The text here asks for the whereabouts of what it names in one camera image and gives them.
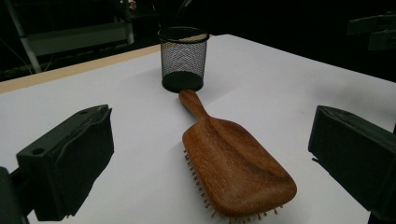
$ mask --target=white table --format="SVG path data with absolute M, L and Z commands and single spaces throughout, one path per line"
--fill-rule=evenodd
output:
M 195 119 L 162 87 L 160 57 L 154 51 L 0 94 L 0 165 L 12 172 L 24 147 L 75 112 L 107 104 L 115 154 L 77 215 L 62 223 L 228 223 L 210 217 L 191 177 L 181 135 Z M 318 105 L 392 131 L 395 83 L 220 35 L 208 41 L 198 95 L 210 115 L 249 130 L 297 184 L 279 215 L 252 222 L 367 223 L 370 213 L 311 161 L 308 140 Z M 34 213 L 29 220 L 37 223 Z

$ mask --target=mesh cup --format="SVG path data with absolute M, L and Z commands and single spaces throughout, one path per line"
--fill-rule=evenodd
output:
M 206 43 L 203 30 L 176 26 L 158 32 L 161 42 L 163 87 L 172 92 L 198 91 L 204 86 Z

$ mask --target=wooden hairbrush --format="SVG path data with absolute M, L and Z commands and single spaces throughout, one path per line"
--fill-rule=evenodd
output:
M 183 134 L 186 159 L 203 190 L 206 207 L 234 219 L 262 219 L 297 193 L 286 170 L 241 125 L 210 117 L 195 91 L 181 91 L 181 103 L 198 118 Z

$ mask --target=hairbrush handle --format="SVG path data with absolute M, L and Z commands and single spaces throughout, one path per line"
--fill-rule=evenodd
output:
M 198 119 L 209 118 L 195 91 L 184 90 L 178 93 L 178 99 Z

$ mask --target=paddle brush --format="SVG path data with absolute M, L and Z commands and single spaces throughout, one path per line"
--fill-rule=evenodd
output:
M 195 91 L 181 91 L 181 103 L 198 121 L 183 133 L 186 160 L 196 184 L 219 214 L 250 221 L 282 207 L 297 193 L 288 172 L 241 125 L 210 117 Z

